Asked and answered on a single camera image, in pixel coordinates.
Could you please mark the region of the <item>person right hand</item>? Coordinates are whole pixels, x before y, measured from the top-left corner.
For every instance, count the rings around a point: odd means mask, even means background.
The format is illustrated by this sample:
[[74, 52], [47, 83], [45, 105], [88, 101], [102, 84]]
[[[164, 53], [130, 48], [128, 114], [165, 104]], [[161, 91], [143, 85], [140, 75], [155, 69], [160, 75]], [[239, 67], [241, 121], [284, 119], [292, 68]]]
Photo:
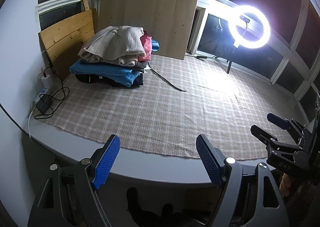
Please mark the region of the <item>person right hand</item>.
[[279, 185], [279, 191], [280, 191], [281, 196], [283, 198], [289, 196], [291, 185], [292, 185], [291, 177], [288, 174], [284, 173], [281, 178], [280, 185]]

